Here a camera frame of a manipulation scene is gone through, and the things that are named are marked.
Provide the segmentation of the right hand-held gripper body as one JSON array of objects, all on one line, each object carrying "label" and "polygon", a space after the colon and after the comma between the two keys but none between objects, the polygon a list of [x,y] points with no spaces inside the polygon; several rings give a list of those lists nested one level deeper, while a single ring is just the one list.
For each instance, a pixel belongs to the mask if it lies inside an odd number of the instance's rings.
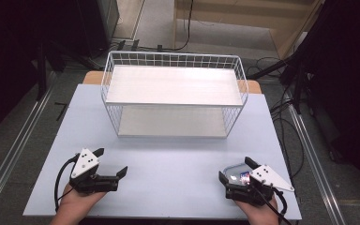
[{"label": "right hand-held gripper body", "polygon": [[276,190],[294,192],[294,187],[268,165],[260,165],[250,172],[250,184],[225,187],[225,197],[253,206],[262,206],[272,200]]}]

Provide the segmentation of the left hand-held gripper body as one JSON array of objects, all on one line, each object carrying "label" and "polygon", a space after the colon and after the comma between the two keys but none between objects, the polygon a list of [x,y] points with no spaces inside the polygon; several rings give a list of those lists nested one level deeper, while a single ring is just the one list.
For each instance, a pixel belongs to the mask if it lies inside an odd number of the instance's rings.
[{"label": "left hand-held gripper body", "polygon": [[116,191],[119,179],[97,174],[99,157],[93,152],[88,148],[81,151],[69,178],[70,185],[79,193]]}]

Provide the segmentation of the clear plastic snack packet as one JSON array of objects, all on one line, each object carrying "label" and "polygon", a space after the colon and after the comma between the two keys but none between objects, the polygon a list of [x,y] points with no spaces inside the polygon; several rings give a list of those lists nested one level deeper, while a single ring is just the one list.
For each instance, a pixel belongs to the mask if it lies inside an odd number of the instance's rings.
[{"label": "clear plastic snack packet", "polygon": [[223,173],[230,184],[246,186],[250,184],[251,171],[252,169],[246,164],[236,164],[226,167]]}]

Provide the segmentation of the white wire two-tier shelf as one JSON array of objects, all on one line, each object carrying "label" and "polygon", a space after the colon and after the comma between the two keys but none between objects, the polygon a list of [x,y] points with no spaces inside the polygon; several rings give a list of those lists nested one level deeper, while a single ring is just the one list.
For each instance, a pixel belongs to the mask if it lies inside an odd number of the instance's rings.
[{"label": "white wire two-tier shelf", "polygon": [[227,137],[248,101],[236,55],[108,54],[101,97],[119,137]]}]

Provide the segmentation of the person's right hand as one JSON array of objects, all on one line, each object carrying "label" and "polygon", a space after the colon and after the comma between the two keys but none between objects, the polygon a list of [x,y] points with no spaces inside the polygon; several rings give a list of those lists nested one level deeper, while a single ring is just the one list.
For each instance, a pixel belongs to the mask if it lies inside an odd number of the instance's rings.
[{"label": "person's right hand", "polygon": [[239,201],[235,204],[246,214],[250,225],[279,225],[277,214],[267,205],[257,207]]}]

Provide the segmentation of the person's left hand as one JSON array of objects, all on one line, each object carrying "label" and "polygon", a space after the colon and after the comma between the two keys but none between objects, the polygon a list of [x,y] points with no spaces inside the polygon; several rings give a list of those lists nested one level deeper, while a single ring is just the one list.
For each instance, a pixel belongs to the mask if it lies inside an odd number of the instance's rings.
[{"label": "person's left hand", "polygon": [[106,195],[106,192],[83,194],[67,184],[63,194],[64,197],[60,201],[57,214],[66,218],[84,218],[94,205]]}]

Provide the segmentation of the black stand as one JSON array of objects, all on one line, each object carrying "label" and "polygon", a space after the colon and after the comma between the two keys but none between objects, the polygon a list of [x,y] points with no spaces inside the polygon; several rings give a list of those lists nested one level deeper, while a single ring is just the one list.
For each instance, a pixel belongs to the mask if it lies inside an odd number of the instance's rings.
[{"label": "black stand", "polygon": [[275,70],[279,70],[284,68],[281,75],[279,76],[279,81],[283,85],[287,85],[288,87],[291,84],[294,84],[294,90],[292,94],[292,105],[298,114],[301,113],[300,111],[300,103],[301,103],[301,93],[304,86],[304,79],[307,75],[306,67],[303,63],[303,60],[299,57],[291,55],[285,59],[278,60],[274,65],[269,66],[263,70],[260,70],[257,73],[248,75],[248,80],[258,80],[263,76],[270,74]]}]

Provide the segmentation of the black curtain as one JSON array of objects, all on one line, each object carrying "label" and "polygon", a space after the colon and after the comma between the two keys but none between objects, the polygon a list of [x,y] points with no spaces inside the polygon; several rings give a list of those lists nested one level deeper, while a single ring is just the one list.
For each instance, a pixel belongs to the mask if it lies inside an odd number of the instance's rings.
[{"label": "black curtain", "polygon": [[65,68],[56,36],[71,0],[0,0],[0,124],[34,86],[46,90],[44,64]]},{"label": "black curtain", "polygon": [[331,149],[360,171],[360,0],[324,0],[299,50]]}]

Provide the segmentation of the black cabinet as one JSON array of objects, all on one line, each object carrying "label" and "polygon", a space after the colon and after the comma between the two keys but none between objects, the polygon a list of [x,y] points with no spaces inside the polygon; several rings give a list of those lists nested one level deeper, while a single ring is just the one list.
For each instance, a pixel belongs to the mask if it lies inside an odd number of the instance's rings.
[{"label": "black cabinet", "polygon": [[120,14],[117,0],[77,0],[85,36],[86,55],[97,57],[109,49]]}]

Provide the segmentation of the metal floor rail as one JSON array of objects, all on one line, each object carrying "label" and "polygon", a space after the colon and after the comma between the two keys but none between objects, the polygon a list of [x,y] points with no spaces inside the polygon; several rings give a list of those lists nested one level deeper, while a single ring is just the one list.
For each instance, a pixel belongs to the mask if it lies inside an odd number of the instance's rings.
[{"label": "metal floor rail", "polygon": [[41,99],[34,99],[37,89],[33,87],[0,125],[0,194],[50,98],[57,76],[49,72],[47,91]]},{"label": "metal floor rail", "polygon": [[303,121],[302,115],[297,113],[294,106],[289,108],[289,112],[296,131],[300,137],[302,146],[305,149],[308,163],[310,165],[318,189],[321,193],[323,204],[326,208],[328,216],[330,217],[332,225],[347,225],[347,222],[339,207],[335,193],[329,184],[323,166],[319,161],[318,155],[316,154],[312,140],[308,135],[308,131]]}]

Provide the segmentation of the wooden furniture frame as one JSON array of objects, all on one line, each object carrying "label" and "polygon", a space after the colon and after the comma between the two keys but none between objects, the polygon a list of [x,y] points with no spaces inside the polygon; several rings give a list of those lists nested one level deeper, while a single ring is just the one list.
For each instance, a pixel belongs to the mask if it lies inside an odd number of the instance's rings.
[{"label": "wooden furniture frame", "polygon": [[194,21],[268,28],[277,55],[284,59],[317,18],[324,0],[174,0],[173,21]]}]

